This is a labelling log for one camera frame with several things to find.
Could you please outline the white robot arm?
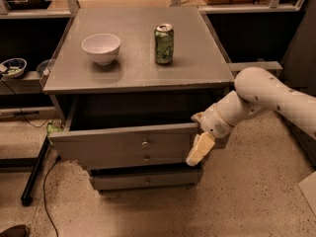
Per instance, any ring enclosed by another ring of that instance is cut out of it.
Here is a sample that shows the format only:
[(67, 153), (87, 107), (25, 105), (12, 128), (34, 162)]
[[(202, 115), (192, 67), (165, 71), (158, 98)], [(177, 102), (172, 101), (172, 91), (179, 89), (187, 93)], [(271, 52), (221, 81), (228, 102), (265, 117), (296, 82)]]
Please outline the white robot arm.
[(194, 114), (201, 133), (197, 134), (186, 159), (197, 165), (215, 145), (215, 140), (229, 134), (236, 124), (264, 110), (273, 110), (316, 138), (316, 98), (293, 90), (271, 72), (248, 67), (235, 80), (235, 89), (203, 112)]

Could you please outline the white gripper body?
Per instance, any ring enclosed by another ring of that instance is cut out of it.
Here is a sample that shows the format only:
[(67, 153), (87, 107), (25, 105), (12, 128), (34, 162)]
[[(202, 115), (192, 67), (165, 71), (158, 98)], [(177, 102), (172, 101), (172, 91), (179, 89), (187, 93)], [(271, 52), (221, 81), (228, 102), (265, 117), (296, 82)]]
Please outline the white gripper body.
[(198, 123), (203, 131), (210, 132), (215, 138), (227, 136), (233, 129), (219, 114), (216, 104), (197, 115)]

